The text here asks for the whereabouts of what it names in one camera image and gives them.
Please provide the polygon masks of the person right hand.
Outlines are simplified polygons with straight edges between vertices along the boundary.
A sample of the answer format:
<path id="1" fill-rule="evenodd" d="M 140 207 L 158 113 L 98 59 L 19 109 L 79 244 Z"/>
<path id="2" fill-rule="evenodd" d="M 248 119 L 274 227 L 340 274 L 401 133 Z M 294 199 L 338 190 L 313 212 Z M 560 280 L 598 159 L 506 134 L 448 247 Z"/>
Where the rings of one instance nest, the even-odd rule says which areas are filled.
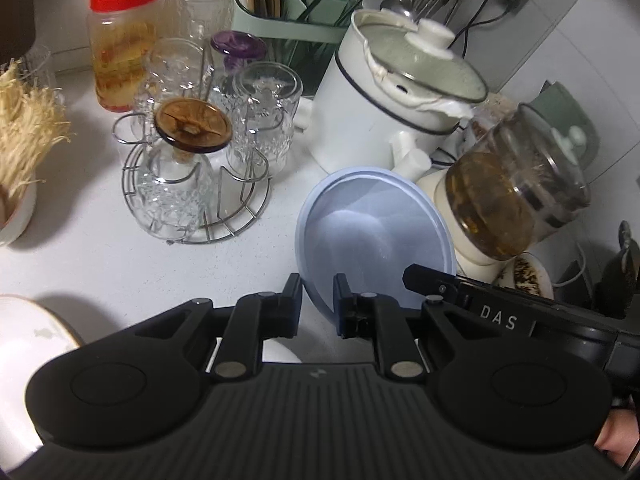
<path id="1" fill-rule="evenodd" d="M 623 466 L 638 440 L 636 413 L 631 410 L 613 410 L 608 414 L 594 446 L 600 452 L 605 452 L 616 465 Z"/>

